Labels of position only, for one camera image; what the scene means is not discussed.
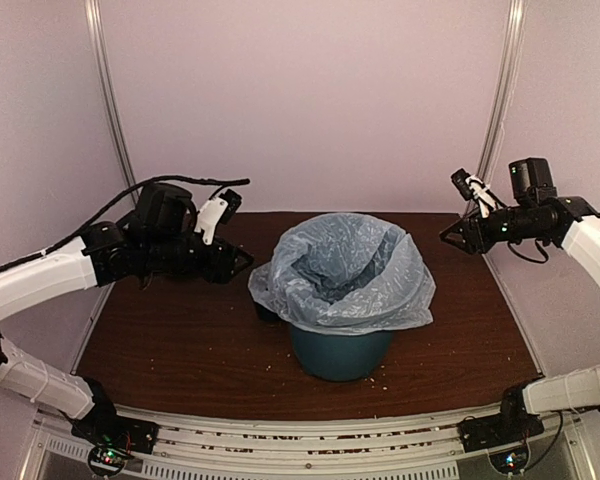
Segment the translucent blue trash bag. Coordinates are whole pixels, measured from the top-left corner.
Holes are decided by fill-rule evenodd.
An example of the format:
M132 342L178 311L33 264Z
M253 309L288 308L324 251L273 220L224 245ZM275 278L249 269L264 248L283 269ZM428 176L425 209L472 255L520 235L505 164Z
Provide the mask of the translucent blue trash bag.
M284 232L248 289L256 304L303 331L359 336L431 324L436 284L403 228L328 213Z

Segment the teal plastic trash bin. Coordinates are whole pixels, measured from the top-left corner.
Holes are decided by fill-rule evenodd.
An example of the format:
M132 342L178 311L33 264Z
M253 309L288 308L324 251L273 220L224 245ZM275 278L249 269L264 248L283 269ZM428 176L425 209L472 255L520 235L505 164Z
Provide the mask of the teal plastic trash bin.
M290 326L289 333L294 355L306 374L340 383L369 376L381 364L394 339L391 331L326 335Z

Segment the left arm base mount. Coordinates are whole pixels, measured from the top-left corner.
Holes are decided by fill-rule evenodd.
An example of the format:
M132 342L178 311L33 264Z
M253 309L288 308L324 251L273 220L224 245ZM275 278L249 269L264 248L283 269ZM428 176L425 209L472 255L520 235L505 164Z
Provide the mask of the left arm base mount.
M71 434L92 445L86 463L103 479L120 474L138 454L151 454L159 433L155 422L119 415L105 420L67 420Z

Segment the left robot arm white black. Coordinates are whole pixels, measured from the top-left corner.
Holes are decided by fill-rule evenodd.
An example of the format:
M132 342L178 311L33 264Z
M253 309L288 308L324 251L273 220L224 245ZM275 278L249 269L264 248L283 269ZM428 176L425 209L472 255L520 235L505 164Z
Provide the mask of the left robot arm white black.
M217 237L242 203L247 180L162 175L141 181L105 204L75 232L0 266L0 323L48 300L101 288L127 277L200 277L226 284L253 258ZM96 381L71 375L24 352L0 332L0 387L51 406L103 444L124 424Z

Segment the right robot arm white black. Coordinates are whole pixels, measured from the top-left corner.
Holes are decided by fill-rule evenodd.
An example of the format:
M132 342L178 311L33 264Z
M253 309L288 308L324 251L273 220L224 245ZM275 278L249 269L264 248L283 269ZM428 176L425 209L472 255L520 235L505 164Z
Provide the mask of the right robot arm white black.
M464 169L452 173L467 210L439 238L494 261L539 368L505 391L493 419L493 433L510 442L533 416L600 412L600 211L561 195L545 159L511 162L505 177L510 198Z

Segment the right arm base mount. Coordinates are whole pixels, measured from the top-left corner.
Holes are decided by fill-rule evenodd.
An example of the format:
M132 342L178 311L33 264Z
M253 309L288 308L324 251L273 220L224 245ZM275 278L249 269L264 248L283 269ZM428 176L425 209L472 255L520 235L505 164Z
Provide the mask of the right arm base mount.
M465 453L486 452L490 465L507 476L520 475L531 464L528 441L545 431L538 417L506 420L501 413L465 417L457 429Z

